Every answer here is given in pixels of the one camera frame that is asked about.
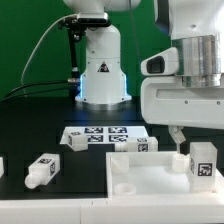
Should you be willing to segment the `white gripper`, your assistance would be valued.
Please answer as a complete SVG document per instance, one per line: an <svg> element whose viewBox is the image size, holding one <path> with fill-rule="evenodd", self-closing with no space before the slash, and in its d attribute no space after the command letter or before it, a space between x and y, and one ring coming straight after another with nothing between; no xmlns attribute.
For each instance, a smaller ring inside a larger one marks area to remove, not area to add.
<svg viewBox="0 0 224 224"><path fill-rule="evenodd" d="M176 144L186 140L183 127L224 129L224 86L185 88L176 76L149 77L140 98L143 119L169 126Z"/></svg>

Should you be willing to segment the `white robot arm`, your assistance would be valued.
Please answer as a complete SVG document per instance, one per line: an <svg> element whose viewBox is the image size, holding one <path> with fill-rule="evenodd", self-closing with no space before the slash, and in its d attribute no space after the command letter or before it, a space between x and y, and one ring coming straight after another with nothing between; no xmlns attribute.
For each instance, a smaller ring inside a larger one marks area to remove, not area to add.
<svg viewBox="0 0 224 224"><path fill-rule="evenodd" d="M134 8L141 0L63 1L75 12L75 23L87 28L77 100L92 108L121 103L126 77L119 65L120 34L107 24L107 13ZM153 0L153 11L170 46L140 61L143 119L168 126L179 140L184 127L224 130L224 0Z"/></svg>

